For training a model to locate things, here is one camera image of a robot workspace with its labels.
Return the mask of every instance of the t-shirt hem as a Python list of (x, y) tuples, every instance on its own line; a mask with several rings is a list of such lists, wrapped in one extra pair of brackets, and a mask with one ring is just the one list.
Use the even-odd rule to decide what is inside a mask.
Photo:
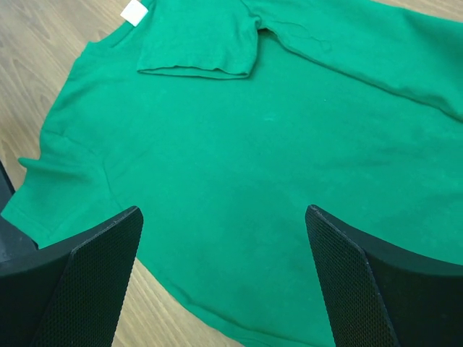
[(240, 327), (223, 317), (204, 309), (193, 303), (191, 298), (179, 287), (175, 286), (168, 276), (165, 276), (157, 266), (148, 266), (143, 258), (139, 258), (154, 278), (177, 300), (188, 312), (195, 315), (200, 321), (209, 327), (218, 330), (226, 337), (231, 338), (246, 347), (327, 347), (327, 345), (311, 344), (302, 341), (288, 340), (278, 336), (261, 333), (255, 330)]

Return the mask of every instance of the wood grain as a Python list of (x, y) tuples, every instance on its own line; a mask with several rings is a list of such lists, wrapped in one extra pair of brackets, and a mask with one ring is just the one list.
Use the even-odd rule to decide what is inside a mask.
[[(0, 159), (13, 184), (19, 157), (37, 158), (38, 135), (72, 63), (89, 40), (122, 23), (128, 0), (0, 1)], [(463, 21), (463, 0), (386, 0)], [(114, 346), (238, 346), (193, 317), (137, 261)]]

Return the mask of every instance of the green fabric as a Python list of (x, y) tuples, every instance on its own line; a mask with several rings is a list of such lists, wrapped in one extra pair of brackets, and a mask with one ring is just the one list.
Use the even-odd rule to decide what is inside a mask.
[(144, 4), (76, 60), (7, 220), (44, 247), (139, 206), (141, 262), (246, 346), (334, 344), (309, 204), (463, 264), (463, 24), (366, 0)]

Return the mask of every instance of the t-shirt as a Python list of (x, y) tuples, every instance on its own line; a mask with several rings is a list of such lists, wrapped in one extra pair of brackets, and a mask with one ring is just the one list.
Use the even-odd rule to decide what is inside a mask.
[(89, 43), (3, 216), (41, 247), (137, 205), (138, 257), (246, 346), (332, 346), (316, 204), (463, 264), (463, 24), (367, 0), (156, 0)]

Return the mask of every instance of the clothing tag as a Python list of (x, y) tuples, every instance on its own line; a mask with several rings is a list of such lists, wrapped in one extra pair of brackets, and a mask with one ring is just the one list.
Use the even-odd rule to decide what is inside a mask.
[(148, 9), (139, 1), (130, 0), (130, 3), (122, 11), (121, 17), (136, 27), (147, 13)]

